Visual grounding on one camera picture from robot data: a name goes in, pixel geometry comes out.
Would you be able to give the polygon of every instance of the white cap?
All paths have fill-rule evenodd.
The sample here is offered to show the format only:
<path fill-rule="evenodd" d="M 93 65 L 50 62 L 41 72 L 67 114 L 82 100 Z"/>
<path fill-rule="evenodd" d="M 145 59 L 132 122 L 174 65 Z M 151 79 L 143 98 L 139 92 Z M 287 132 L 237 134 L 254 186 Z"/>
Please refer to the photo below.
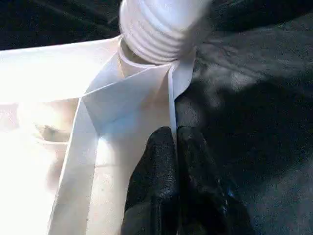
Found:
<path fill-rule="evenodd" d="M 211 0 L 123 0 L 120 28 L 142 59 L 164 64 L 188 53 L 209 32 Z"/>

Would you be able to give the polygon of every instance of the dark fabric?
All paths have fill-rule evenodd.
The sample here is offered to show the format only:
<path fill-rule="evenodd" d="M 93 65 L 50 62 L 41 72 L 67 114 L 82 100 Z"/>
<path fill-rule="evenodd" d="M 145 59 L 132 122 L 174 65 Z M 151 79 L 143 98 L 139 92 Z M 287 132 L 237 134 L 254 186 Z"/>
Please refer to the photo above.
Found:
<path fill-rule="evenodd" d="M 312 12 L 199 47 L 176 100 L 238 186 L 256 234 L 313 233 Z"/>
<path fill-rule="evenodd" d="M 1 1 L 0 50 L 117 36 L 120 2 L 120 0 Z"/>
<path fill-rule="evenodd" d="M 290 21 L 312 8 L 311 0 L 212 0 L 208 18 L 215 31 L 241 32 Z"/>

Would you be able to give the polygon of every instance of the white ribbed bottle cap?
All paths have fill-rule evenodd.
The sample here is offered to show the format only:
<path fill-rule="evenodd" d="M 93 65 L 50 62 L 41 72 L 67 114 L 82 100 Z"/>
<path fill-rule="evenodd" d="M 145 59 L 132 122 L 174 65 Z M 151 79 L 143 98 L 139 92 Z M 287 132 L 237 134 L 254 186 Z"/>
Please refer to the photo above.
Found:
<path fill-rule="evenodd" d="M 211 0 L 123 0 L 120 28 L 129 48 L 153 64 L 188 53 L 209 32 Z"/>

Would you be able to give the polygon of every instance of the black leather surface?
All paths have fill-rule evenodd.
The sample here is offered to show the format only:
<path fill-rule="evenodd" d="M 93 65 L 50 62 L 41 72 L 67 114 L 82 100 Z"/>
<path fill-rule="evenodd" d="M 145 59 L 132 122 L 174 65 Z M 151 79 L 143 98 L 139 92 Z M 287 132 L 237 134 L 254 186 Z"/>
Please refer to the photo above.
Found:
<path fill-rule="evenodd" d="M 176 100 L 238 186 L 256 234 L 313 233 L 312 13 L 200 46 Z"/>

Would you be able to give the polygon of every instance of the white plastic bottle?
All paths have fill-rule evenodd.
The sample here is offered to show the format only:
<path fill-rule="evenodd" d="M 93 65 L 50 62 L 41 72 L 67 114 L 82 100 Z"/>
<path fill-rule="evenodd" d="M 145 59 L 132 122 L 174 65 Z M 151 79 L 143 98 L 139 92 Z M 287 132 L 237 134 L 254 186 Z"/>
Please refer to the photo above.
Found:
<path fill-rule="evenodd" d="M 120 28 L 142 59 L 164 64 L 189 52 L 210 31 L 204 17 L 212 0 L 123 0 Z"/>

